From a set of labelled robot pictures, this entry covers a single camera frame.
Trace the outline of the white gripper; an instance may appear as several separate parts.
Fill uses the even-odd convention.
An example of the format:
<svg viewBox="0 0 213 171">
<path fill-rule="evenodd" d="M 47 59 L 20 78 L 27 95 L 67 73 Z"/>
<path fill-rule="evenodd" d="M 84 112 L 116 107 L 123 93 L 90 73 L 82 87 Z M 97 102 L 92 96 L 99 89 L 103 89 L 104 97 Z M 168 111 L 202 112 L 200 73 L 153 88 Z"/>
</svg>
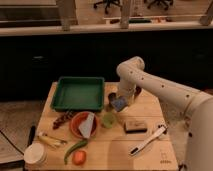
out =
<svg viewBox="0 0 213 171">
<path fill-rule="evenodd" d="M 122 96 L 127 104 L 131 106 L 134 103 L 134 93 L 136 86 L 127 82 L 120 82 L 118 84 L 117 94 Z"/>
</svg>

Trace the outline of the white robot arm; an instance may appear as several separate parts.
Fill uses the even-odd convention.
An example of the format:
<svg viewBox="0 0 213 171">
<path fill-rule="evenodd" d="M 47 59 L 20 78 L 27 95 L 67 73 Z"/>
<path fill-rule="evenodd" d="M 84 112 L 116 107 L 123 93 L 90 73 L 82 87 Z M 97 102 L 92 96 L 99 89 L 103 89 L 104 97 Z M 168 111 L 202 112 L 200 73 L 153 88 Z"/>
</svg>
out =
<svg viewBox="0 0 213 171">
<path fill-rule="evenodd" d="M 191 118 L 184 165 L 181 171 L 213 171 L 213 95 L 144 71 L 142 58 L 120 63 L 118 93 L 130 99 L 136 87 L 173 104 Z"/>
</svg>

